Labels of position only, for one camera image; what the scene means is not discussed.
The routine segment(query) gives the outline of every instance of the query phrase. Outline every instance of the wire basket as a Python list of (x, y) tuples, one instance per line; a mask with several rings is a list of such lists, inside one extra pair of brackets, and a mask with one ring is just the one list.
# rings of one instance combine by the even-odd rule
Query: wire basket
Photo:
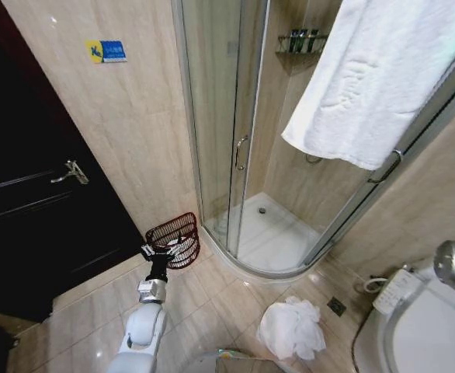
[(150, 229), (145, 238), (147, 244), (157, 253), (168, 252), (173, 247), (182, 247), (175, 258), (168, 262), (167, 268), (178, 270), (189, 266), (200, 253), (200, 240), (196, 228), (195, 214), (187, 212), (175, 219)]

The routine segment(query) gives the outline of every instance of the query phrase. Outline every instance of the sticker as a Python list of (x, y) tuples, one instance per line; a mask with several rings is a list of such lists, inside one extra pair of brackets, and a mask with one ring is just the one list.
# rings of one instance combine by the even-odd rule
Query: sticker
[(127, 61), (124, 47), (118, 40), (87, 40), (85, 44), (89, 57), (96, 64)]

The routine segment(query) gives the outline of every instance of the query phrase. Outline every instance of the blue sign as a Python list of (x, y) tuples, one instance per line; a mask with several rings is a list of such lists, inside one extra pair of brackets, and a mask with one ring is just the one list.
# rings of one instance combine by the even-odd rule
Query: blue sign
[(103, 62), (123, 62), (127, 61), (124, 47), (118, 40), (101, 40)]

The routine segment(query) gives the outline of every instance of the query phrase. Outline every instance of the shower shelf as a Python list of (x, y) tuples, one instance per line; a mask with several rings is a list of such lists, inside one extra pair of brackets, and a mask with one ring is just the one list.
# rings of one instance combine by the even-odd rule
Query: shower shelf
[(328, 35), (307, 35), (304, 37), (279, 36), (276, 54), (292, 56), (317, 56), (322, 53)]

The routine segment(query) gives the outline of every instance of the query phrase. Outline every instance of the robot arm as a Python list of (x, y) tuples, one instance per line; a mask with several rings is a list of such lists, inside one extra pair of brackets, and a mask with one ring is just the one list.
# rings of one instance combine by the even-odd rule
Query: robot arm
[(152, 266), (150, 274), (137, 287), (142, 306), (129, 316), (119, 353), (110, 364), (108, 373), (155, 371), (158, 345), (166, 324), (162, 303), (165, 302), (167, 263), (174, 259), (175, 250), (156, 253), (150, 246), (144, 246), (143, 250)]

